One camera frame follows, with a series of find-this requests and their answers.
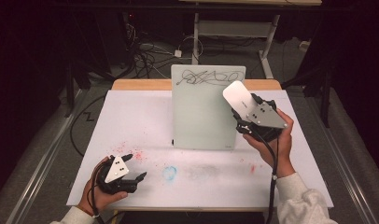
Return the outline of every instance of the hand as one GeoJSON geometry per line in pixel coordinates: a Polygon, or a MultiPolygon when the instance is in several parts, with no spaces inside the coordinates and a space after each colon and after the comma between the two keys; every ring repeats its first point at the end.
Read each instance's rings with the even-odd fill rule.
{"type": "MultiPolygon", "coordinates": [[[[288,175],[292,175],[295,173],[294,168],[292,167],[291,160],[289,159],[289,153],[291,151],[291,131],[294,124],[294,120],[285,114],[280,109],[277,109],[277,114],[286,122],[288,125],[286,129],[280,133],[277,139],[272,140],[269,145],[274,151],[274,155],[277,152],[277,143],[279,144],[279,155],[278,155],[278,163],[277,163],[277,177],[284,177],[288,175]]],[[[271,167],[274,165],[274,159],[271,155],[271,152],[268,148],[262,143],[254,139],[251,135],[245,133],[243,135],[244,139],[248,142],[249,145],[254,147],[256,150],[260,152],[262,159],[267,162],[271,167]]]]}
{"type": "MultiPolygon", "coordinates": [[[[108,157],[105,157],[102,161],[99,162],[99,164],[96,165],[96,167],[98,167],[100,164],[102,164],[102,162],[107,160],[108,157]]],[[[96,168],[93,170],[92,176],[97,175],[95,172],[96,168]]],[[[128,197],[128,192],[125,191],[117,192],[116,194],[111,195],[102,192],[97,186],[94,187],[94,199],[99,212],[105,210],[105,208],[109,204],[117,202],[126,197],[128,197]]],[[[82,193],[82,198],[78,204],[78,207],[85,210],[85,212],[88,213],[90,216],[94,216],[93,210],[89,202],[91,202],[91,179],[88,180],[87,184],[85,185],[84,191],[82,193]]]]}

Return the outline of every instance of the person's right hand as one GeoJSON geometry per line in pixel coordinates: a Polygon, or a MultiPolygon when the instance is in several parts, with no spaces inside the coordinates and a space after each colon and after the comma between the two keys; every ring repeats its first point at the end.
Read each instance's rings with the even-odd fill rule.
{"type": "MultiPolygon", "coordinates": [[[[291,151],[291,131],[294,125],[294,120],[287,114],[285,114],[280,109],[277,109],[277,114],[286,122],[288,125],[282,133],[280,133],[277,139],[272,140],[269,145],[274,150],[274,155],[277,152],[277,144],[279,144],[279,154],[278,154],[278,163],[277,163],[277,177],[284,177],[292,175],[295,173],[294,168],[292,167],[291,160],[289,159],[289,153],[291,151]]],[[[271,167],[274,165],[274,160],[271,155],[271,152],[268,148],[262,143],[253,138],[250,134],[245,133],[243,135],[244,139],[248,142],[249,145],[254,147],[260,152],[262,159],[267,162],[271,167]]]]}

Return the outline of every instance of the floor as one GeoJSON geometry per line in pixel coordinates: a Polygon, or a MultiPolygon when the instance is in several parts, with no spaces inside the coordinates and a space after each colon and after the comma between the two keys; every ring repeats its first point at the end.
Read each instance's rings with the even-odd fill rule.
{"type": "MultiPolygon", "coordinates": [[[[244,65],[247,69],[246,78],[264,78],[257,55],[258,50],[263,48],[263,44],[264,41],[261,39],[205,40],[204,53],[200,61],[202,64],[244,65]]],[[[299,50],[300,44],[301,41],[295,38],[285,43],[273,43],[268,60],[274,78],[280,83],[295,77],[305,54],[299,50]]],[[[147,54],[144,53],[143,56],[147,56],[147,63],[152,66],[148,67],[147,72],[147,69],[142,69],[144,66],[142,67],[139,59],[137,73],[133,70],[125,78],[147,78],[147,76],[169,78],[170,65],[173,62],[190,63],[189,59],[185,59],[190,57],[190,49],[185,46],[181,48],[183,49],[182,59],[172,57],[176,46],[163,42],[147,42],[141,48],[143,52],[147,51],[147,54]]],[[[116,66],[113,68],[113,74],[118,74],[123,69],[116,66]]],[[[67,212],[66,199],[82,160],[78,154],[86,150],[98,113],[103,106],[103,101],[100,99],[111,88],[111,83],[95,74],[90,74],[90,79],[92,84],[88,91],[77,91],[76,108],[69,118],[64,117],[67,104],[65,92],[62,92],[61,107],[38,132],[23,154],[20,163],[0,192],[0,223],[50,223],[53,220],[60,220],[67,212]],[[84,109],[90,112],[86,118],[81,116],[84,109]]],[[[334,127],[339,122],[334,122],[331,124],[331,129],[325,130],[315,115],[318,99],[305,99],[301,90],[301,87],[293,87],[288,90],[288,94],[298,113],[300,124],[315,154],[320,171],[330,187],[331,198],[335,203],[335,208],[330,209],[331,217],[339,223],[378,223],[379,202],[374,200],[377,195],[368,194],[363,187],[363,190],[371,195],[369,198],[372,200],[356,203],[356,199],[351,197],[353,192],[355,195],[364,193],[356,191],[358,190],[356,184],[361,182],[358,181],[360,177],[354,175],[354,179],[358,182],[350,182],[350,176],[347,178],[344,176],[352,175],[352,173],[350,169],[349,172],[343,169],[344,165],[340,164],[342,163],[340,155],[334,156],[334,151],[336,151],[334,149],[326,150],[332,146],[342,147],[340,146],[343,142],[341,139],[331,142],[328,138],[328,135],[342,134],[340,127],[334,127]]],[[[331,107],[332,112],[335,111],[334,113],[338,115],[344,113],[339,105],[339,97],[336,95],[332,96],[331,107]]],[[[103,214],[105,220],[112,215],[112,213],[103,214]]]]}

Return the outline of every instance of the table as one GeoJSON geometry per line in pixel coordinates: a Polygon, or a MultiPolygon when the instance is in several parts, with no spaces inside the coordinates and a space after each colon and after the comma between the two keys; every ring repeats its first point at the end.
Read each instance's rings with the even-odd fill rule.
{"type": "MultiPolygon", "coordinates": [[[[229,3],[248,5],[274,5],[274,6],[320,6],[321,0],[182,0],[185,2],[200,3],[229,3]]],[[[260,63],[266,78],[274,78],[271,66],[268,62],[268,53],[274,40],[274,33],[279,22],[280,15],[274,15],[271,22],[250,22],[250,21],[204,21],[199,19],[199,13],[195,13],[193,31],[193,53],[192,64],[199,63],[199,35],[225,35],[243,37],[266,37],[264,50],[259,51],[260,63]]]]}
{"type": "MultiPolygon", "coordinates": [[[[275,98],[297,120],[276,80],[246,80],[264,99],[275,98]]],[[[133,154],[133,176],[147,171],[129,198],[110,209],[125,211],[264,211],[271,168],[237,134],[234,150],[191,150],[171,145],[170,80],[117,80],[105,99],[98,123],[67,204],[77,204],[94,165],[108,154],[133,154]]],[[[309,188],[319,189],[332,207],[327,188],[300,125],[293,130],[293,164],[309,188]]]]}

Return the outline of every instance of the person's left hand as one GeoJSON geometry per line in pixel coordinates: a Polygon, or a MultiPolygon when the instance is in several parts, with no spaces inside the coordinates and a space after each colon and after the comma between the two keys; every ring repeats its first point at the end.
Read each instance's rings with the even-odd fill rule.
{"type": "MultiPolygon", "coordinates": [[[[102,162],[107,161],[108,157],[105,157],[102,161],[99,162],[95,167],[98,167],[102,162]]],[[[92,172],[92,176],[97,175],[95,173],[96,168],[94,168],[92,172]]],[[[85,210],[84,212],[88,213],[90,216],[94,216],[93,210],[91,208],[91,205],[89,202],[91,202],[91,179],[88,180],[87,184],[85,185],[84,191],[82,193],[81,201],[79,202],[78,206],[80,209],[85,210]]],[[[94,187],[94,199],[96,203],[96,208],[99,212],[102,212],[105,210],[105,208],[114,202],[117,202],[121,199],[124,199],[128,197],[128,192],[121,191],[117,192],[116,194],[107,194],[102,192],[99,187],[94,187]]]]}

